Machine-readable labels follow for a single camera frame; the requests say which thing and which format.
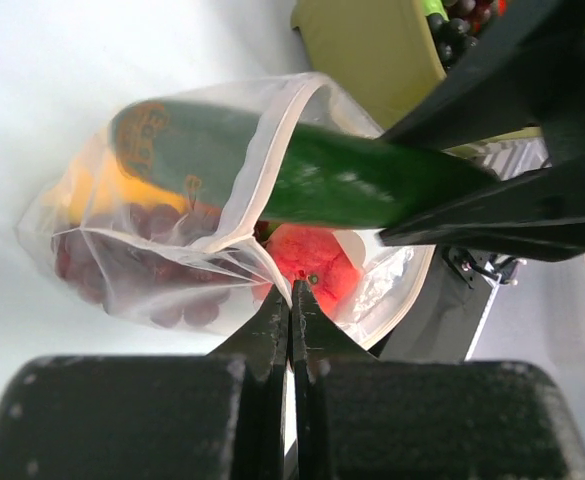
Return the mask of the green fake cucumber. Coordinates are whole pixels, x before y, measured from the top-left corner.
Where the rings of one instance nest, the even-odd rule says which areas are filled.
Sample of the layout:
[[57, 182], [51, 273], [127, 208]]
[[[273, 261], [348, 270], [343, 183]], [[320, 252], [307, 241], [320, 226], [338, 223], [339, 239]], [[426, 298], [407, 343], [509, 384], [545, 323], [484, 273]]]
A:
[[[221, 208], [238, 176], [272, 161], [250, 155], [264, 117], [199, 102], [140, 102], [110, 124], [110, 144], [130, 176]], [[469, 160], [300, 122], [295, 125], [261, 219], [353, 229], [384, 228], [496, 184]]]

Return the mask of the red fake grape bunch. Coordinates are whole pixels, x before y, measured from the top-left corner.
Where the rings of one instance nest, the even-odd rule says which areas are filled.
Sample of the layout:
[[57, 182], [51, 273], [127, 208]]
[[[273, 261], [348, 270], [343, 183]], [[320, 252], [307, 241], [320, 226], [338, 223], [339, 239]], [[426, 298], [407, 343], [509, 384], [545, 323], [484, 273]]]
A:
[[207, 327], [230, 297], [229, 263], [190, 266], [154, 249], [164, 240], [180, 245], [186, 220], [169, 204], [127, 203], [113, 214], [97, 213], [52, 236], [55, 274], [112, 316], [163, 328]]

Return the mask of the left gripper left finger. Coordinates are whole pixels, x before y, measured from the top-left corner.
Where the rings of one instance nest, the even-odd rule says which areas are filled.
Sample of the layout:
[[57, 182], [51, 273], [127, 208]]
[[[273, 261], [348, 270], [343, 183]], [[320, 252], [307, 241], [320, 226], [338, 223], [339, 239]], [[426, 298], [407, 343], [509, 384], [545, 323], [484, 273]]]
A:
[[0, 398], [0, 479], [279, 479], [289, 308], [204, 356], [48, 356]]

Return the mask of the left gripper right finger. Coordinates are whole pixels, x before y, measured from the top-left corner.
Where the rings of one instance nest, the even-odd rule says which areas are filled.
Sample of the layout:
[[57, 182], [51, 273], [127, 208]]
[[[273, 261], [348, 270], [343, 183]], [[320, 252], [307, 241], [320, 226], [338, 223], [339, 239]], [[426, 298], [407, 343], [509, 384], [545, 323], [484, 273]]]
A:
[[302, 479], [585, 479], [565, 398], [520, 361], [380, 361], [293, 287]]

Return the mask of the polka dot zip bag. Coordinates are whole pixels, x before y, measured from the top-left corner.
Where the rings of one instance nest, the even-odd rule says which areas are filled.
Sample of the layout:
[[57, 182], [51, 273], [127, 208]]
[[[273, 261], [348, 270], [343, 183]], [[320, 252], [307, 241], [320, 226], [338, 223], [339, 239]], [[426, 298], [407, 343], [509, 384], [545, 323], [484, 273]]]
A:
[[[231, 202], [221, 208], [203, 206], [182, 194], [132, 177], [120, 167], [110, 144], [114, 117], [131, 105], [165, 100], [236, 108], [264, 117], [267, 124], [258, 127], [257, 144], [249, 147], [248, 153], [261, 154], [272, 163], [261, 167], [249, 165], [238, 176], [240, 185], [254, 186], [251, 196], [233, 192]], [[256, 240], [254, 227], [257, 222], [266, 221], [260, 216], [273, 191], [295, 125], [305, 122], [370, 139], [381, 132], [336, 82], [318, 73], [215, 85], [127, 107], [91, 138], [58, 183], [42, 191], [27, 208], [17, 226], [19, 242], [39, 267], [55, 273], [50, 241], [57, 230], [73, 223], [85, 225], [88, 217], [113, 214], [127, 203], [138, 203], [148, 209], [169, 204], [187, 218], [182, 243], [164, 240], [154, 247], [156, 252], [190, 266], [224, 260], [229, 263], [231, 280], [230, 297], [213, 323], [201, 328], [180, 325], [166, 329], [199, 330], [223, 336], [241, 327], [269, 291], [279, 291], [284, 297], [291, 294], [292, 284]]]

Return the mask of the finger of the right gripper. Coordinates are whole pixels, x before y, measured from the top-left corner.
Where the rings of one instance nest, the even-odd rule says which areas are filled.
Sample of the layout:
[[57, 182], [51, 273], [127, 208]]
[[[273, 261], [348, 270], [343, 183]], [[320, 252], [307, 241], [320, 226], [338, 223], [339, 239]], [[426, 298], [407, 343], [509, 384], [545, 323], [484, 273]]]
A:
[[387, 246], [445, 245], [559, 262], [585, 254], [585, 154], [525, 172], [381, 231]]
[[538, 126], [585, 147], [585, 1], [513, 1], [383, 140], [437, 150]]

